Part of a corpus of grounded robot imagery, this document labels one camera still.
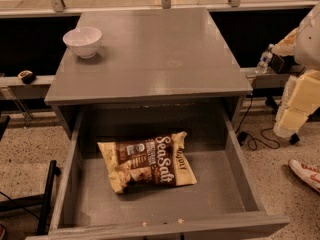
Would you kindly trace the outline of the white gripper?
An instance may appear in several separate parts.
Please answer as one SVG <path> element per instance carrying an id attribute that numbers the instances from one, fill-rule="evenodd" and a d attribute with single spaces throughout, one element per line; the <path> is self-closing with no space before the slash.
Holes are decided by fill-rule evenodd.
<path id="1" fill-rule="evenodd" d="M 272 53 L 278 56 L 293 56 L 297 29 L 293 29 L 274 45 Z M 320 107 L 320 72 L 309 70 L 299 77 L 290 76 L 276 114 L 274 133 L 281 138 L 296 134 L 309 114 Z"/>

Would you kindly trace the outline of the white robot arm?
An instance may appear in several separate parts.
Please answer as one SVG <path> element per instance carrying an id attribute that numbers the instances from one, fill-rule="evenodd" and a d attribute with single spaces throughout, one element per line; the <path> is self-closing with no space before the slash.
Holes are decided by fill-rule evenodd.
<path id="1" fill-rule="evenodd" d="M 272 52 L 293 56 L 294 61 L 306 69 L 299 77 L 289 77 L 276 114 L 273 131 L 279 137 L 288 138 L 320 107 L 320 4 L 314 6 Z"/>

